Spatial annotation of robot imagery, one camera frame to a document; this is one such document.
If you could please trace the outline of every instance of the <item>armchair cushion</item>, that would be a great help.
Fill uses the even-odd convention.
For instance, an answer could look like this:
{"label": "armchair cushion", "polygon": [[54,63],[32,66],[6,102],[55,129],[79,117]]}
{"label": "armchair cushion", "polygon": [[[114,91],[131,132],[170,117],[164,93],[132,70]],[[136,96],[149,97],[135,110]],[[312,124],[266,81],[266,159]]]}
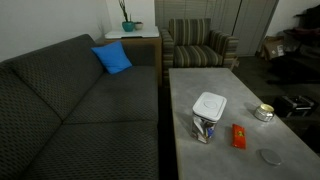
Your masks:
{"label": "armchair cushion", "polygon": [[169,31],[175,45],[204,45],[209,39],[210,19],[171,19]]}
{"label": "armchair cushion", "polygon": [[222,56],[205,45],[176,46],[174,54],[174,67],[213,67],[222,65]]}

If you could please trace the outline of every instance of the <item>vase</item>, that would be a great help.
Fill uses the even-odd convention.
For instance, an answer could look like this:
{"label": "vase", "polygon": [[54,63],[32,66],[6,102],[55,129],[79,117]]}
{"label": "vase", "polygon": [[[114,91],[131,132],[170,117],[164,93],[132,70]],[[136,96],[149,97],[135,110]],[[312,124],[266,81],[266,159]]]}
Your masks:
{"label": "vase", "polygon": [[125,32],[132,32],[134,25],[135,24],[133,22],[122,22],[122,28]]}

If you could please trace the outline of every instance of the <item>white container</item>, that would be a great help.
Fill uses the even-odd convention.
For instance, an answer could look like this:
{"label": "white container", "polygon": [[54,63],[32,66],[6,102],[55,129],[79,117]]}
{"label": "white container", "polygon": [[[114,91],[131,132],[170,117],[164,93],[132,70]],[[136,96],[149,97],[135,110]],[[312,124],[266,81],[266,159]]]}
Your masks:
{"label": "white container", "polygon": [[192,136],[203,143],[209,143],[214,128],[226,106],[223,96],[204,92],[193,105]]}

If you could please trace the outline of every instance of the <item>blue pillow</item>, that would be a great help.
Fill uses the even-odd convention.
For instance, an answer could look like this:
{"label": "blue pillow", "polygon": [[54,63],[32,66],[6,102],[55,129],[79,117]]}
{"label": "blue pillow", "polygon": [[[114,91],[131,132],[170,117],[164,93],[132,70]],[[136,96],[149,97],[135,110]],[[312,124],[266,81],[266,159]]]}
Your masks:
{"label": "blue pillow", "polygon": [[100,61],[107,68],[110,74],[118,73],[132,66],[123,51],[120,41],[91,49],[99,57]]}

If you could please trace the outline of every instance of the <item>small red package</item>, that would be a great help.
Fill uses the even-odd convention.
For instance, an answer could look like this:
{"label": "small red package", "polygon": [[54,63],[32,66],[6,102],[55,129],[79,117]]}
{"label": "small red package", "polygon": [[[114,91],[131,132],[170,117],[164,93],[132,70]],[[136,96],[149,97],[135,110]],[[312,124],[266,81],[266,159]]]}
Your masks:
{"label": "small red package", "polygon": [[232,124],[232,132],[233,132],[232,146],[241,148],[241,149],[246,149],[246,136],[245,136],[244,128],[239,125]]}

